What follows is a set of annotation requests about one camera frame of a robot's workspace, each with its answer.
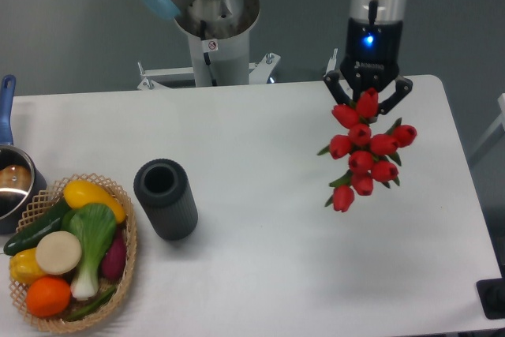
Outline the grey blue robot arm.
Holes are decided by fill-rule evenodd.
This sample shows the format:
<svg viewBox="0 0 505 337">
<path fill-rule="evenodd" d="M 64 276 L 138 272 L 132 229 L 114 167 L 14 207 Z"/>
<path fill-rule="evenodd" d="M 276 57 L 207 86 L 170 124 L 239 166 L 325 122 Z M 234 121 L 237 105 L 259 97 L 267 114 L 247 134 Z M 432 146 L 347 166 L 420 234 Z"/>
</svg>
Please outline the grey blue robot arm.
<svg viewBox="0 0 505 337">
<path fill-rule="evenodd" d="M 260 15 L 259 0 L 141 0 L 159 18 L 175 21 L 186 34 L 194 80 L 199 87 L 261 84 L 276 56 L 249 64 L 249 34 Z M 385 115 L 412 90 L 402 77 L 398 52 L 406 0 L 350 0 L 346 49 L 342 62 L 330 62 L 324 83 L 340 104 L 351 104 L 369 89 L 394 92 L 377 114 Z"/>
</svg>

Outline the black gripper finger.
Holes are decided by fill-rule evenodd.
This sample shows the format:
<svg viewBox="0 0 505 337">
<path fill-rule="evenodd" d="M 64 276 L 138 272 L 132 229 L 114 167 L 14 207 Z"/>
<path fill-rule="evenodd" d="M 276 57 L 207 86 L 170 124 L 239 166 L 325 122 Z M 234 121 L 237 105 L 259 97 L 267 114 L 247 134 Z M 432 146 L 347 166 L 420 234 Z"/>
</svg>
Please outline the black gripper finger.
<svg viewBox="0 0 505 337">
<path fill-rule="evenodd" d="M 338 105 L 349 106 L 351 104 L 351 98 L 340 84 L 340 80 L 342 79 L 343 75 L 339 70 L 331 70 L 324 75 L 323 82 Z"/>
<path fill-rule="evenodd" d="M 397 76 L 393 82 L 395 84 L 394 92 L 387 99 L 379 103 L 378 111 L 371 118 L 371 123 L 376 122 L 379 116 L 388 114 L 413 90 L 413 82 L 403 76 Z"/>
</svg>

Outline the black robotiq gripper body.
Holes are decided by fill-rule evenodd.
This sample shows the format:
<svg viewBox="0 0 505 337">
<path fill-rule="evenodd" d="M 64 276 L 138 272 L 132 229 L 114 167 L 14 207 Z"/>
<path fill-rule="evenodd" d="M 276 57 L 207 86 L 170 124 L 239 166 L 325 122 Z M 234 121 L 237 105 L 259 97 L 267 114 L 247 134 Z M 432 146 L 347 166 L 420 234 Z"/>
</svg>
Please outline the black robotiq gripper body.
<svg viewBox="0 0 505 337">
<path fill-rule="evenodd" d="M 403 23 L 370 24 L 350 18 L 340 72 L 356 101 L 362 92 L 383 91 L 398 75 Z"/>
</svg>

